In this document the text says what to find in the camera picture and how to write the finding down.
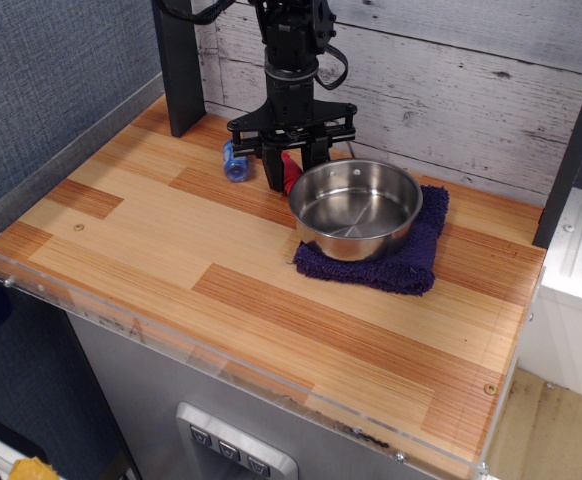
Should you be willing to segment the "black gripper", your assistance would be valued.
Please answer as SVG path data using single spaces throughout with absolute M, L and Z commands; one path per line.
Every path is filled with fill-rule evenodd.
M 282 192 L 283 150 L 301 150 L 304 172 L 329 162 L 334 144 L 355 138 L 357 107 L 315 99 L 311 77 L 290 81 L 268 77 L 266 92 L 262 106 L 230 121 L 227 128 L 235 153 L 262 157 L 269 188 Z

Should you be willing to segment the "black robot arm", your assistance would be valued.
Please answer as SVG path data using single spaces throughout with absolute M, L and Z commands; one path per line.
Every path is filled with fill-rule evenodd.
M 355 138 L 351 103 L 314 98 L 314 86 L 338 88 L 348 71 L 330 84 L 318 77 L 325 53 L 344 66 L 346 57 L 329 45 L 336 15 L 326 1 L 257 1 L 257 20 L 265 45 L 266 101 L 257 110 L 228 123 L 235 154 L 262 160 L 269 187 L 284 190 L 282 152 L 299 149 L 309 170 L 330 160 L 333 144 Z

